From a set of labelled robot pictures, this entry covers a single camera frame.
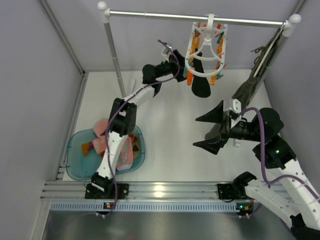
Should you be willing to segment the white clip hanger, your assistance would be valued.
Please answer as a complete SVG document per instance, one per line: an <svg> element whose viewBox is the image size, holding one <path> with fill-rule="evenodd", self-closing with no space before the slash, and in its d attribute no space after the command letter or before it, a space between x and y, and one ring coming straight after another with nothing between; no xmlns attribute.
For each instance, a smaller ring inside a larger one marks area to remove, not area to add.
<svg viewBox="0 0 320 240"><path fill-rule="evenodd" d="M215 15L210 13L207 23L193 22L187 51L185 54L184 76L187 77L186 70L189 70L193 76L199 76L209 79L209 84L214 85L217 80L224 75L221 73L226 66L225 56L227 49L227 24L215 24ZM214 69L207 73L200 73L195 70L194 58L203 63L208 63Z"/></svg>

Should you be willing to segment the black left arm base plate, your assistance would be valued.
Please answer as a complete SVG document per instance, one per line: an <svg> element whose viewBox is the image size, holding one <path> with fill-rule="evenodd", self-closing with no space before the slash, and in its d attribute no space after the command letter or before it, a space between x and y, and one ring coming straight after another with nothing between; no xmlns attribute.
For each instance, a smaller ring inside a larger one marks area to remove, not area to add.
<svg viewBox="0 0 320 240"><path fill-rule="evenodd" d="M129 184L118 183L116 187L114 183L111 183L108 185L106 191L102 191L89 183L85 187L84 198L88 200L115 200L117 195L118 200L125 199L129 194Z"/></svg>

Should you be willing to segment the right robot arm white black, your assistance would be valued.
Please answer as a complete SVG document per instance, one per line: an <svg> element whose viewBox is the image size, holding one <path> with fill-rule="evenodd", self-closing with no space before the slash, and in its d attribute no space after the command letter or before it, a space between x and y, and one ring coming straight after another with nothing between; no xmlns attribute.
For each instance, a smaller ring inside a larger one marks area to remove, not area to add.
<svg viewBox="0 0 320 240"><path fill-rule="evenodd" d="M272 108L252 107L255 116L244 118L245 110L237 99L221 101L199 116L199 122L214 123L217 135L195 142L196 147L217 155L230 139L257 142L253 148L260 162L262 181L246 171L231 183L218 184L220 200L255 200L277 215L297 240L320 237L320 195L304 174L296 154L280 137L284 127Z"/></svg>

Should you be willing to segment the maroon purple orange sock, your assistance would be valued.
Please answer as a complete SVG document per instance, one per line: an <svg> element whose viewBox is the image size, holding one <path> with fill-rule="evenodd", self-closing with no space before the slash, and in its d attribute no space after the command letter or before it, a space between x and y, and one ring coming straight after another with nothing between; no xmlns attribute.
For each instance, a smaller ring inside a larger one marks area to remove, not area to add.
<svg viewBox="0 0 320 240"><path fill-rule="evenodd" d="M82 155L85 157L87 156L90 151L94 148L93 143L92 142L87 142L81 145L81 151L82 151Z"/></svg>

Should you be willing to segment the pink patterned sock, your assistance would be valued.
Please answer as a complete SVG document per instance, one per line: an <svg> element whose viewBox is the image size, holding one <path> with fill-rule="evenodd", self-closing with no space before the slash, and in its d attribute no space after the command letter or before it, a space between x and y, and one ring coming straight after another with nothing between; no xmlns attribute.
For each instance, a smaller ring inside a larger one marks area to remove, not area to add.
<svg viewBox="0 0 320 240"><path fill-rule="evenodd" d="M109 120L107 118L102 118L97 123L94 124L93 132L98 138L105 134L108 123L109 123Z"/></svg>
<svg viewBox="0 0 320 240"><path fill-rule="evenodd" d="M103 177L111 176L118 171L126 171L131 168L134 162L132 139L130 136L119 136L116 134L110 134L99 137L92 141L93 148L97 154L102 154L102 161L97 169L97 172Z"/></svg>

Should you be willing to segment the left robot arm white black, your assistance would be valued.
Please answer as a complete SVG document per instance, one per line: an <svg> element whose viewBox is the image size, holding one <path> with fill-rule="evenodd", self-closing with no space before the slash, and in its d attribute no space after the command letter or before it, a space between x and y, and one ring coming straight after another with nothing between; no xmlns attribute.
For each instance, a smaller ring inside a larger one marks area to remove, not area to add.
<svg viewBox="0 0 320 240"><path fill-rule="evenodd" d="M104 137L106 150L97 171L91 177L91 186L94 190L110 197L118 193L115 172L123 144L136 127L138 108L154 98L161 90L165 81L161 77L173 75L169 80L184 81L183 71L185 58L178 50L169 49L168 59L158 65L147 64L142 68L142 84L132 94L125 98L116 98L113 101L108 125Z"/></svg>

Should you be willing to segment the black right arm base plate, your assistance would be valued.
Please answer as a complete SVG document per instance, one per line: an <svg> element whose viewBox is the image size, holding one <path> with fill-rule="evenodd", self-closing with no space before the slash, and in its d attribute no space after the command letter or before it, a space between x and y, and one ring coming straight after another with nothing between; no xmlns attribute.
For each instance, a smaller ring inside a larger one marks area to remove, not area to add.
<svg viewBox="0 0 320 240"><path fill-rule="evenodd" d="M217 184L218 198L220 200L248 200L245 188L235 183Z"/></svg>

